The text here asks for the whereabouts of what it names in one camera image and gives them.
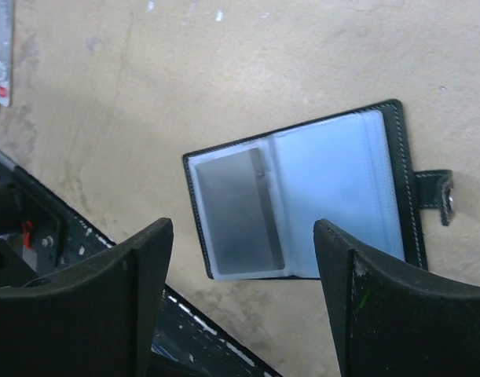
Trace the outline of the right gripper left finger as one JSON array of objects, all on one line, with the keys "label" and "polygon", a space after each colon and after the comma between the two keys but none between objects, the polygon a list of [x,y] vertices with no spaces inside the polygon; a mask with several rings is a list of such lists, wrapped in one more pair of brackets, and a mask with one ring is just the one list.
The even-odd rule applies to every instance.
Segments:
[{"label": "right gripper left finger", "polygon": [[143,376],[174,239],[161,218],[23,287],[0,287],[0,376]]}]

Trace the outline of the black leather card holder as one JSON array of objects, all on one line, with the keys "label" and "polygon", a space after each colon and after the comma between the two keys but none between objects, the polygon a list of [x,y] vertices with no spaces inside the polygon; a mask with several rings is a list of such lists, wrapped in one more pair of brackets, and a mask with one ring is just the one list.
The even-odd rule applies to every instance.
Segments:
[{"label": "black leather card holder", "polygon": [[389,99],[186,153],[207,276],[319,278],[313,226],[428,267],[420,213],[455,215],[451,170],[414,171],[402,103]]}]

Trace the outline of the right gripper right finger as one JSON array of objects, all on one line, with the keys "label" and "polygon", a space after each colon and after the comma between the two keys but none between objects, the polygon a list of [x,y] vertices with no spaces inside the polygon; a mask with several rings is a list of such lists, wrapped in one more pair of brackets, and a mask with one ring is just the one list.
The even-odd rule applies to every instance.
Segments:
[{"label": "right gripper right finger", "polygon": [[419,269],[327,220],[313,241],[343,376],[480,376],[480,287]]}]

